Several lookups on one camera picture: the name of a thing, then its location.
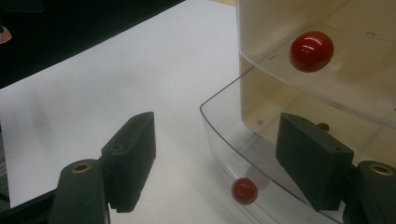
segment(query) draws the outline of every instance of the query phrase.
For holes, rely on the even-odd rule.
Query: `black object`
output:
[[[99,160],[64,167],[58,188],[0,214],[2,224],[110,223],[107,204],[131,212],[155,155],[154,114],[137,115],[102,149]]]
[[[0,0],[3,12],[43,12],[41,0]]]
[[[341,174],[353,151],[307,119],[282,114],[276,158],[315,210],[337,210]]]
[[[315,210],[346,204],[346,224],[396,223],[396,169],[351,164],[353,151],[311,121],[281,114],[276,158]]]

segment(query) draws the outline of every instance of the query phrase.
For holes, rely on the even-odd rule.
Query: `dark background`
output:
[[[42,0],[41,13],[0,13],[0,88],[89,49],[183,0]]]

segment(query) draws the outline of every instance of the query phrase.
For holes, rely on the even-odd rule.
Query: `white surface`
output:
[[[187,1],[0,90],[11,205],[97,159],[130,117],[154,111],[157,159],[132,214],[113,223],[241,223],[199,106],[238,76],[234,7]]]

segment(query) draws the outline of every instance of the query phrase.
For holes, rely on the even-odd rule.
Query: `clear plastic container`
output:
[[[237,12],[241,77],[201,106],[216,160],[228,183],[247,176],[259,187],[245,206],[257,223],[343,223],[344,204],[317,213],[277,162],[280,113],[329,124],[355,165],[396,166],[396,2],[239,0]],[[309,31],[328,35],[334,54],[304,73],[289,50]]]

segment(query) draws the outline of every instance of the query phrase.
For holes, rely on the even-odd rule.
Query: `red ball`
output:
[[[242,177],[233,182],[232,194],[238,203],[248,205],[256,201],[259,191],[253,181]]]
[[[310,73],[322,69],[332,59],[332,40],[322,32],[308,32],[298,36],[291,44],[289,58],[299,71]]]

